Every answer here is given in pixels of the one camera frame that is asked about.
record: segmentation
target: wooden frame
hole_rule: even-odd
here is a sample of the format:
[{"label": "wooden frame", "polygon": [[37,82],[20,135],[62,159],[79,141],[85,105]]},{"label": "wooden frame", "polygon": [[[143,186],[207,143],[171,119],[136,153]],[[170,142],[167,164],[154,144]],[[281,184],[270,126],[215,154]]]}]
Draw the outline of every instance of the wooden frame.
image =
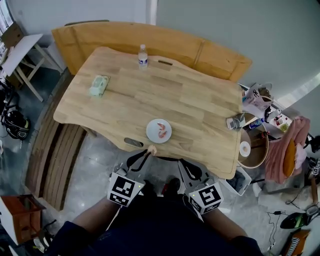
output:
[{"label": "wooden frame", "polygon": [[133,22],[87,22],[52,30],[56,45],[75,75],[97,47],[137,54],[145,44],[148,54],[176,60],[212,77],[238,81],[252,61],[209,40],[169,28]]}]

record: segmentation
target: gray floor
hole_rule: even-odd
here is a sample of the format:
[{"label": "gray floor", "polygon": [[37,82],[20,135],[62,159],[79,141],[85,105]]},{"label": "gray floor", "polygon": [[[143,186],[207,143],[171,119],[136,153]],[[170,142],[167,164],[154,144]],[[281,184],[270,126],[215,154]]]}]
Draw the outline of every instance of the gray floor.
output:
[{"label": "gray floor", "polygon": [[[32,80],[34,86],[45,99],[44,103],[40,103],[26,86],[19,92],[22,112],[31,119],[32,127],[35,130],[23,142],[21,149],[18,140],[14,140],[9,136],[2,138],[5,148],[3,155],[0,157],[2,172],[0,176],[1,195],[15,195],[25,192],[24,178],[32,143],[39,128],[39,120],[43,117],[52,94],[59,87],[58,85],[56,89],[53,89],[59,78],[58,72],[42,69],[39,75]],[[0,128],[0,136],[5,135],[3,128]],[[56,233],[65,221],[72,221],[78,214],[106,196],[109,175],[123,156],[124,152],[103,136],[99,134],[96,138],[86,136],[70,178],[64,209],[58,212],[42,198],[38,199],[46,207],[46,210],[43,211],[43,222],[46,224],[57,219],[57,223],[50,227],[52,233]],[[247,170],[248,174],[253,178],[259,177],[263,171],[263,168]],[[168,178],[172,176],[180,176],[176,163],[155,158],[147,179],[156,186],[157,192],[160,193]],[[267,208],[258,205],[258,199],[254,196],[252,185],[249,186],[243,196],[236,196],[230,193],[222,184],[220,186],[224,196],[224,202],[220,207],[227,212],[229,211],[226,215],[244,228],[250,237],[256,239],[261,250],[266,252],[270,246],[269,239],[274,226],[269,224]],[[276,232],[271,237],[272,243],[274,240],[276,241],[271,250],[273,253],[280,252],[291,232],[291,230],[280,229],[280,223],[284,218],[284,215],[279,217]],[[271,216],[272,223],[276,223],[277,220],[278,216]],[[315,221],[314,223],[320,227],[320,221]],[[313,237],[312,243],[313,247],[319,244],[319,237]]]}]

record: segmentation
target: water bottle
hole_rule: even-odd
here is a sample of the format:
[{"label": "water bottle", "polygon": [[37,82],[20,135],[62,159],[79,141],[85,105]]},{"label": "water bottle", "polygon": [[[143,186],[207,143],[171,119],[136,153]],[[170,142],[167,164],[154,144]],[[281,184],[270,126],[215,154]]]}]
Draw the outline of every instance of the water bottle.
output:
[{"label": "water bottle", "polygon": [[146,46],[144,44],[140,45],[140,50],[138,53],[138,59],[139,59],[139,68],[140,70],[147,69],[148,66],[148,54],[146,50]]},{"label": "water bottle", "polygon": [[258,126],[260,126],[263,122],[265,121],[264,118],[259,118],[255,121],[253,121],[252,123],[249,124],[249,128],[252,130],[254,128],[257,128]]}]

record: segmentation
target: small white dish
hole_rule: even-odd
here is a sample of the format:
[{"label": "small white dish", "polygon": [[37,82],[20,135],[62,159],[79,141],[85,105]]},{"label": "small white dish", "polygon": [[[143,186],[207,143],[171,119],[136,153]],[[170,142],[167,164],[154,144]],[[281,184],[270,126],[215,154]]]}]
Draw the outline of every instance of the small white dish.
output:
[{"label": "small white dish", "polygon": [[[168,121],[161,118],[157,118],[151,120],[148,123],[145,132],[146,136],[149,138],[150,141],[152,141],[153,143],[161,144],[165,143],[170,139],[172,134],[172,128]],[[166,132],[165,135],[162,138],[159,137],[159,134],[162,135],[164,132]]]}]

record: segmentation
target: white wall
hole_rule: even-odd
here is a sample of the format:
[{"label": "white wall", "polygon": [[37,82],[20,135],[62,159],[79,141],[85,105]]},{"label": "white wall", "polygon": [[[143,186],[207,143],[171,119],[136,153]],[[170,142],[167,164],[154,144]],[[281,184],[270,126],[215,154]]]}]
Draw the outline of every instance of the white wall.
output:
[{"label": "white wall", "polygon": [[44,34],[43,45],[52,43],[52,29],[71,22],[110,20],[146,23],[147,1],[7,0],[13,18],[27,35]]},{"label": "white wall", "polygon": [[253,64],[239,82],[271,82],[276,99],[320,72],[316,0],[159,0],[156,24],[251,58]]}]

